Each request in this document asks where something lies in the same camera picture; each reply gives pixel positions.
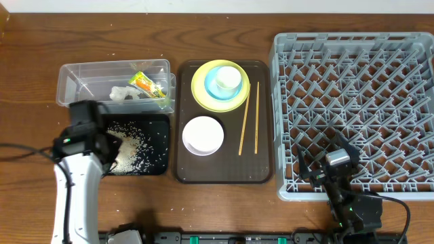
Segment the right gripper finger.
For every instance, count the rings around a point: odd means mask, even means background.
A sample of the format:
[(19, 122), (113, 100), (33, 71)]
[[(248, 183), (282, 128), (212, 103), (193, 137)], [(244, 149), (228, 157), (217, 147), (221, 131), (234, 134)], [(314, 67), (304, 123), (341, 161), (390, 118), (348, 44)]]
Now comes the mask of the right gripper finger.
[(311, 177), (311, 172), (308, 169), (307, 164), (304, 162), (304, 156), (301, 148), (297, 147), (298, 152), (298, 164), (299, 164), (299, 177), (300, 179), (306, 180)]
[(351, 145), (347, 139), (341, 135), (339, 132), (336, 133), (336, 145), (341, 147), (341, 149), (345, 149), (347, 154), (350, 157), (351, 161), (359, 161), (359, 149)]

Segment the white tissue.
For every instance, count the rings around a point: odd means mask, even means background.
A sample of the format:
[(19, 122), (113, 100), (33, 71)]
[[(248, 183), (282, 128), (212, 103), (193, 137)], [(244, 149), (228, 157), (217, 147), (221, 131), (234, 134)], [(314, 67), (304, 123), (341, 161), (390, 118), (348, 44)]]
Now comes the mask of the white tissue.
[(109, 94), (109, 98), (113, 101), (122, 101), (125, 100), (128, 96), (131, 96), (133, 100), (138, 100), (140, 97), (141, 91), (136, 89), (135, 87), (118, 87), (113, 86), (111, 89), (111, 93)]

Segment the green orange snack wrapper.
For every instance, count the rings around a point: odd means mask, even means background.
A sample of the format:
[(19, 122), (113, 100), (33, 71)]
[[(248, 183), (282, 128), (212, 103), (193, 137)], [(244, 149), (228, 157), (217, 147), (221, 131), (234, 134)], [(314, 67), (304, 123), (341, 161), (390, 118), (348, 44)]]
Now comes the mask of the green orange snack wrapper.
[(149, 79), (142, 71), (137, 72), (128, 82), (150, 98), (164, 98), (161, 86)]

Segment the white bowl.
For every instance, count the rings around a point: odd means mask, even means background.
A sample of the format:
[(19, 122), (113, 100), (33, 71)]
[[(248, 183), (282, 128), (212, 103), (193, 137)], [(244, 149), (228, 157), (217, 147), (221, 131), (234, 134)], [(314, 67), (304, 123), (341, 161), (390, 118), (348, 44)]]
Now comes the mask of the white bowl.
[(182, 131), (182, 142), (186, 149), (197, 156), (215, 153), (224, 141), (221, 124), (212, 117), (199, 116), (191, 119)]

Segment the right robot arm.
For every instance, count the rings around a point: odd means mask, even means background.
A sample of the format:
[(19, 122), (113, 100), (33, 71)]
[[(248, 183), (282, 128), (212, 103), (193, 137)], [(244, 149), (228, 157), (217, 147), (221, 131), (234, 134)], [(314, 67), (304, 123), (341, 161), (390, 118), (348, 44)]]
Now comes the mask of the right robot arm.
[(375, 230), (382, 226), (382, 199), (378, 195), (351, 190), (350, 177), (357, 173), (359, 149), (341, 135), (336, 136), (338, 150), (321, 158), (321, 167), (310, 170), (304, 162), (301, 147), (297, 148), (299, 178), (308, 180), (312, 187), (322, 187), (328, 196), (328, 205), (339, 224), (321, 238), (322, 243), (377, 243)]

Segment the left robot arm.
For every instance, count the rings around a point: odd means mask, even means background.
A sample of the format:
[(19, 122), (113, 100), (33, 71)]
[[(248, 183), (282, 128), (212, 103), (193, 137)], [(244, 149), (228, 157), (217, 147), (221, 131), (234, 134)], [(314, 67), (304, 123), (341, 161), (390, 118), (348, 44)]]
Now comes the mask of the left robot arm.
[(99, 243), (98, 187), (122, 140), (106, 132), (98, 102), (69, 105), (71, 125), (54, 139), (57, 194), (52, 243)]

